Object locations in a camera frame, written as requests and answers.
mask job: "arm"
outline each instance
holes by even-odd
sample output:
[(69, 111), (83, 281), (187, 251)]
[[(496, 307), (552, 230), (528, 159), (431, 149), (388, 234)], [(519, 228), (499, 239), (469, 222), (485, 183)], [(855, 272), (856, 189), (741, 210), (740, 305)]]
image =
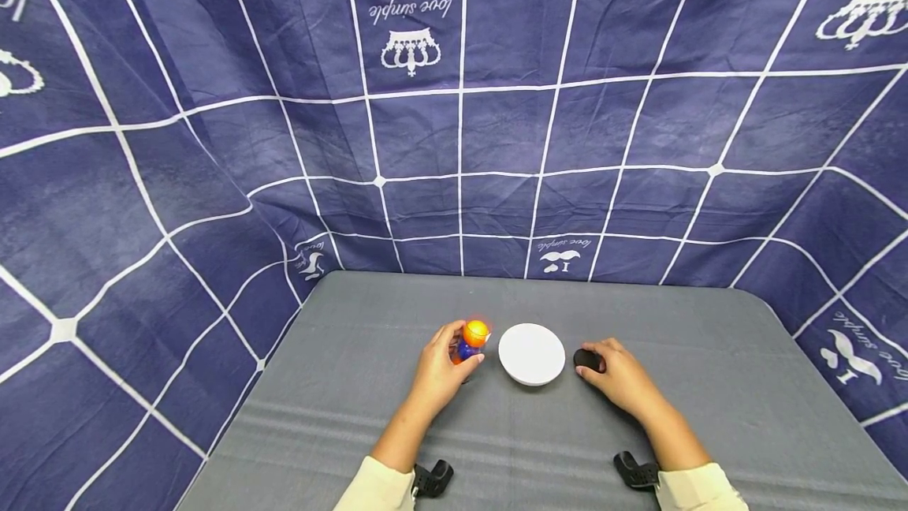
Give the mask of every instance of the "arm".
[(465, 323), (458, 320), (438, 328), (423, 348), (410, 393), (372, 447), (370, 456), (363, 460), (334, 511), (413, 509), (413, 465), (419, 445), (432, 420), (485, 357), (473, 356), (456, 366), (450, 360), (448, 348)]
[(663, 510), (747, 510), (722, 468), (712, 462), (685, 417), (665, 399), (637, 357), (615, 338), (585, 343), (583, 348), (602, 357), (602, 373), (578, 367), (580, 377), (646, 430), (662, 468), (656, 495)]

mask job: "black object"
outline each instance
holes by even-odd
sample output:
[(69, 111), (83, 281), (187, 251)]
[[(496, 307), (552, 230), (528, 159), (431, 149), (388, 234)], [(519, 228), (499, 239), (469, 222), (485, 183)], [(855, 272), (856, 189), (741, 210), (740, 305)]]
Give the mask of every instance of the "black object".
[(419, 464), (414, 465), (413, 469), (416, 471), (416, 479), (413, 480), (414, 498), (437, 498), (445, 492), (454, 476), (454, 468), (444, 460), (438, 460), (431, 472)]
[(615, 468), (628, 487), (650, 489), (659, 485), (659, 467), (656, 464), (640, 465), (630, 452), (616, 453)]
[(600, 361), (602, 361), (602, 357), (592, 351), (586, 351), (585, 349), (574, 351), (574, 367), (589, 367), (597, 373), (605, 373), (604, 371), (599, 371)]

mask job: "hand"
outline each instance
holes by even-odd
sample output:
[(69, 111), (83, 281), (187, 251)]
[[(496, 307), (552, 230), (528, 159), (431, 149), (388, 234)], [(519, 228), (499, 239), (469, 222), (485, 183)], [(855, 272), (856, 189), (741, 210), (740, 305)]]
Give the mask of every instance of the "hand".
[(577, 367), (580, 377), (602, 391), (608, 399), (625, 409), (640, 422), (661, 414), (668, 402), (646, 374), (646, 369), (634, 354), (627, 351), (615, 338), (583, 344), (586, 351), (602, 356), (605, 373), (589, 367)]
[(407, 403), (414, 409), (424, 411), (429, 418), (434, 418), (452, 401), (464, 379), (470, 377), (470, 373), (485, 358), (480, 353), (460, 365), (452, 362), (450, 345), (456, 343), (466, 323), (466, 320), (458, 320), (438, 328), (419, 356)]

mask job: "orange cap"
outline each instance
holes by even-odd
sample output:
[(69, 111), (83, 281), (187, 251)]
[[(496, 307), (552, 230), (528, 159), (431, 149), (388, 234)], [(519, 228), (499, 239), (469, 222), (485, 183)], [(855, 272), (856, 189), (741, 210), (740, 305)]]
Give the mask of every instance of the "orange cap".
[(489, 340), (491, 331), (482, 320), (470, 320), (463, 327), (463, 339), (471, 348), (481, 348)]

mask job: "wrist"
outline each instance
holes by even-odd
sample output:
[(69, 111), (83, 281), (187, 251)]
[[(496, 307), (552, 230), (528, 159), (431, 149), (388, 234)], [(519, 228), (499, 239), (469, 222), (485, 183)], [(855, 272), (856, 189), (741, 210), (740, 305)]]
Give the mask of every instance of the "wrist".
[(413, 426), (424, 426), (425, 428), (428, 428), (432, 423), (432, 420), (435, 420), (437, 412), (438, 411), (432, 409), (429, 404), (419, 400), (411, 394), (400, 403), (400, 407), (396, 410), (395, 417), (400, 417), (401, 420), (406, 420)]
[(652, 399), (646, 404), (645, 408), (638, 411), (638, 422), (647, 432), (658, 427), (663, 427), (665, 423), (677, 420), (681, 413), (668, 402), (668, 399), (662, 396)]

